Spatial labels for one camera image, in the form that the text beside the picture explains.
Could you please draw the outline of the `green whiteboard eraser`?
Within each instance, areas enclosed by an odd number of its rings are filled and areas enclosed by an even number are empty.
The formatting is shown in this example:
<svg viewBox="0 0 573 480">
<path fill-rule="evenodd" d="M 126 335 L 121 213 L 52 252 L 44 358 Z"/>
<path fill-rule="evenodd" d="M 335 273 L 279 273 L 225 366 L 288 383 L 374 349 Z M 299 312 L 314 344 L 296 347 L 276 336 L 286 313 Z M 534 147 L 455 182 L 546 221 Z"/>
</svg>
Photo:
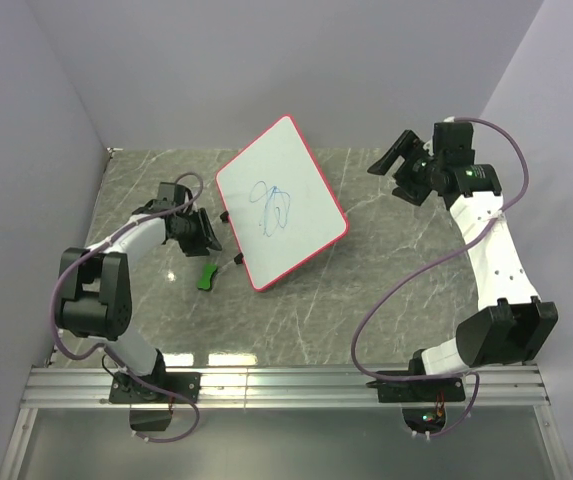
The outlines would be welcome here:
<svg viewBox="0 0 573 480">
<path fill-rule="evenodd" d="M 218 266 L 215 264 L 206 264 L 202 268 L 201 276 L 197 281 L 197 289 L 200 291 L 211 291 L 214 284 L 214 278 L 217 275 Z"/>
</svg>

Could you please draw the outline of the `red framed whiteboard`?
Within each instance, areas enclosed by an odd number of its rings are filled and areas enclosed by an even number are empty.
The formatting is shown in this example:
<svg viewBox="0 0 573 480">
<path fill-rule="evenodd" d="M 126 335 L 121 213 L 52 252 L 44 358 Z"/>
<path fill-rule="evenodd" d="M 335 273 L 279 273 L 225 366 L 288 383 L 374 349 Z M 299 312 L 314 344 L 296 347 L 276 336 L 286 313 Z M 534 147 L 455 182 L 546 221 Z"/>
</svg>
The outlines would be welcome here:
<svg viewBox="0 0 573 480">
<path fill-rule="evenodd" d="M 349 231 L 338 196 L 292 116 L 215 174 L 251 287 L 262 292 Z"/>
</svg>

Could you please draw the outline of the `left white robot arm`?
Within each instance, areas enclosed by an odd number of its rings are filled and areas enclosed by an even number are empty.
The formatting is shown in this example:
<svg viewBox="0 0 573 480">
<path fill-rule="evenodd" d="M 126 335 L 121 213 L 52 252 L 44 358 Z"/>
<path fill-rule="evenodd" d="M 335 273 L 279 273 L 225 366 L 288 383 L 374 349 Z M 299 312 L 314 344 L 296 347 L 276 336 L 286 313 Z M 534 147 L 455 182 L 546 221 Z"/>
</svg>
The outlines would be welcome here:
<svg viewBox="0 0 573 480">
<path fill-rule="evenodd" d="M 177 242 L 187 257 L 222 249 L 205 208 L 151 200 L 105 240 L 67 249 L 52 297 L 53 331 L 96 339 L 91 350 L 103 349 L 121 368 L 113 375 L 117 386 L 143 402 L 166 397 L 169 377 L 162 353 L 130 325 L 130 270 L 169 241 Z"/>
</svg>

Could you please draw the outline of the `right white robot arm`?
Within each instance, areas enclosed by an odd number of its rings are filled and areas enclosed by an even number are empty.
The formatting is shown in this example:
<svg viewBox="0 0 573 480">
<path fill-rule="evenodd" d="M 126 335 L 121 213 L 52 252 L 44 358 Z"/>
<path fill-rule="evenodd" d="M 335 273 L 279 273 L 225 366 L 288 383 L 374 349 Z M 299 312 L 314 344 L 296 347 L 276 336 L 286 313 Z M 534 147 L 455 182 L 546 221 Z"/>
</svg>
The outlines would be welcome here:
<svg viewBox="0 0 573 480">
<path fill-rule="evenodd" d="M 421 400 L 441 390 L 442 377 L 534 360 L 558 321 L 556 305 L 540 298 L 525 273 L 505 216 L 512 204 L 495 168 L 476 163 L 473 134 L 469 122 L 439 122 L 429 142 L 406 130 L 368 169 L 392 173 L 393 195 L 412 205 L 431 193 L 443 199 L 475 278 L 477 313 L 452 339 L 416 352 L 409 363 L 407 386 Z"/>
</svg>

